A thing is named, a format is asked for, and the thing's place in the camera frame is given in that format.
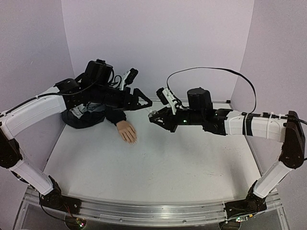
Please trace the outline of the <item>clear nail polish bottle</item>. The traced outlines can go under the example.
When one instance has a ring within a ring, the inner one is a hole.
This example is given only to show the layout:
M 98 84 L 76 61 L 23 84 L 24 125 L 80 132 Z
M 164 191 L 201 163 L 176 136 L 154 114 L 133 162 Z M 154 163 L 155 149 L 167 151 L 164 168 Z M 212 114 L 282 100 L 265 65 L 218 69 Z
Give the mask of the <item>clear nail polish bottle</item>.
M 150 118 L 150 117 L 153 117 L 153 116 L 155 116 L 155 115 L 157 115 L 157 114 L 158 114 L 157 111 L 151 111 L 151 112 L 148 114 L 148 117 Z

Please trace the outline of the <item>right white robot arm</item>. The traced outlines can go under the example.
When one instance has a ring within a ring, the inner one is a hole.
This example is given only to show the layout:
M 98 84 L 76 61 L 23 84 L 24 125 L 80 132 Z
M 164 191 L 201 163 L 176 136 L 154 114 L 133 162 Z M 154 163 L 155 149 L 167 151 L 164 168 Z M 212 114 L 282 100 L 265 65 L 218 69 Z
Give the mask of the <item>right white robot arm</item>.
M 202 126 L 205 132 L 215 135 L 243 135 L 282 143 L 278 161 L 252 188 L 252 193 L 259 198 L 265 198 L 290 171 L 304 163 L 306 138 L 302 120 L 294 111 L 275 115 L 214 109 L 210 92 L 203 88 L 188 90 L 189 105 L 186 108 L 179 106 L 168 88 L 159 89 L 157 95 L 165 107 L 149 113 L 149 121 L 172 133 L 178 126 Z

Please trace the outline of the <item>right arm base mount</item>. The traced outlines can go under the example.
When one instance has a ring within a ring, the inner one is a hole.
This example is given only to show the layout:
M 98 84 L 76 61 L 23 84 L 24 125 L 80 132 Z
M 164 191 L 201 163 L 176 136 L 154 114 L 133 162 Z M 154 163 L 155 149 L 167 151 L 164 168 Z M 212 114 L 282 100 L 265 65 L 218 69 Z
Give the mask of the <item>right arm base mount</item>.
M 227 220 L 254 215 L 267 209 L 266 198 L 260 198 L 253 193 L 256 182 L 249 189 L 245 199 L 225 203 L 224 211 L 226 211 Z

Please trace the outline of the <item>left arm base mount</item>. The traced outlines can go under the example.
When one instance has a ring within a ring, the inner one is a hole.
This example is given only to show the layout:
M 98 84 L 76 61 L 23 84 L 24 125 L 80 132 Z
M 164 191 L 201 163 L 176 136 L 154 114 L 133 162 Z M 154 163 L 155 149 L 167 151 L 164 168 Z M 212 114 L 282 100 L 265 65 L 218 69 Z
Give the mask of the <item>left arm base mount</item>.
M 52 190 L 46 195 L 39 194 L 40 205 L 66 212 L 72 218 L 74 217 L 73 215 L 78 215 L 82 204 L 81 199 L 63 195 L 58 183 L 51 176 L 49 176 L 49 179 L 52 182 Z

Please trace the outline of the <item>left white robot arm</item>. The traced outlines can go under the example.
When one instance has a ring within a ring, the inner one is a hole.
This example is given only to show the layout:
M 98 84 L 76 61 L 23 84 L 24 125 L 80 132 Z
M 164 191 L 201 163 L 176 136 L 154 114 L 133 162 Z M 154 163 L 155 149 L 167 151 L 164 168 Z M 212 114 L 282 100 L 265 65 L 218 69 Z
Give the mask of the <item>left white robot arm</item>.
M 0 114 L 0 165 L 21 176 L 32 185 L 54 209 L 61 209 L 65 199 L 55 180 L 35 167 L 21 150 L 15 137 L 28 127 L 81 104 L 100 103 L 119 111 L 137 111 L 152 106 L 141 90 L 129 85 L 138 74 L 131 69 L 123 76 L 122 85 L 111 86 L 113 67 L 104 60 L 91 60 L 85 72 L 75 79 L 56 83 L 42 94 Z

